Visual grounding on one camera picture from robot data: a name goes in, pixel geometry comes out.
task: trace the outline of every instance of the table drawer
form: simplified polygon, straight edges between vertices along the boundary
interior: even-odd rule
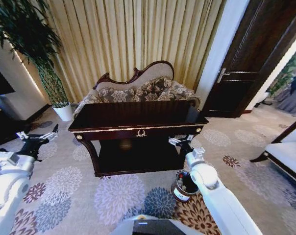
[[[142,127],[142,128],[121,128],[108,129],[100,131],[82,131],[75,132],[77,140],[112,140],[112,139],[128,139],[142,138],[151,136],[164,135],[184,135],[199,134],[203,125],[186,125],[186,126],[164,126],[164,127]]]

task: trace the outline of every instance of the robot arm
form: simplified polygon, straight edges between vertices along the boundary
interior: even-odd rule
[[[203,159],[203,148],[189,146],[191,137],[180,141],[169,139],[171,144],[181,146],[185,151],[191,169],[191,178],[198,186],[203,200],[223,235],[261,235],[261,231],[246,212],[236,196],[227,189],[218,177],[217,171]]]
[[[57,131],[58,125],[45,135],[17,133],[24,142],[23,148],[18,153],[0,152],[0,235],[10,233],[15,212],[28,191],[39,148],[56,138]]]

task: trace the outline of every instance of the door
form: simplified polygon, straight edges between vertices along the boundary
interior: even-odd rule
[[[239,117],[296,38],[296,0],[250,0],[203,111]]]

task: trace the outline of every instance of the dark wood table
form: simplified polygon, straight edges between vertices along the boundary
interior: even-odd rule
[[[197,135],[207,123],[185,100],[101,103],[86,104],[69,131],[89,151],[95,176],[107,176],[182,169],[185,156],[169,136]]]

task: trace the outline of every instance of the floral patterned carpet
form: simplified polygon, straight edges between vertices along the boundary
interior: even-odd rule
[[[269,161],[250,163],[296,120],[261,105],[240,118],[209,118],[192,146],[203,146],[205,159],[237,196],[265,235],[296,235],[296,184]],[[67,131],[52,109],[35,120],[32,133],[44,134],[59,123],[59,137],[43,145],[31,188],[16,213],[12,235],[109,234],[137,214],[173,218],[206,235],[220,231],[201,194],[177,202],[171,184],[177,171],[95,178],[85,147]],[[99,142],[94,143],[99,151]],[[20,140],[1,147],[18,151]]]

